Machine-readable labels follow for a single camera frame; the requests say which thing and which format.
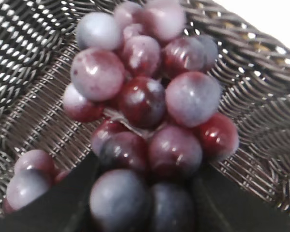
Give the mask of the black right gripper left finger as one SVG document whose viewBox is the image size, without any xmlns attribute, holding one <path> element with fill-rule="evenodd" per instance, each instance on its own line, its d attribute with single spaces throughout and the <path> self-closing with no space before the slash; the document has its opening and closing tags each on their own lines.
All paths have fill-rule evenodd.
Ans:
<svg viewBox="0 0 290 232">
<path fill-rule="evenodd" d="M 80 232 L 89 222 L 89 193 L 99 174 L 88 154 L 46 194 L 0 220 L 0 232 Z"/>
</svg>

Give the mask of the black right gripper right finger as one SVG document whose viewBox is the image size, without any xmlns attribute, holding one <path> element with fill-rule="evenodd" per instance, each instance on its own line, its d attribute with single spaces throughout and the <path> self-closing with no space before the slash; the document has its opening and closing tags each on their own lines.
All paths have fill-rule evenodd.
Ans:
<svg viewBox="0 0 290 232">
<path fill-rule="evenodd" d="M 211 166 L 192 181 L 198 232 L 290 232 L 290 216 L 241 190 Z"/>
</svg>

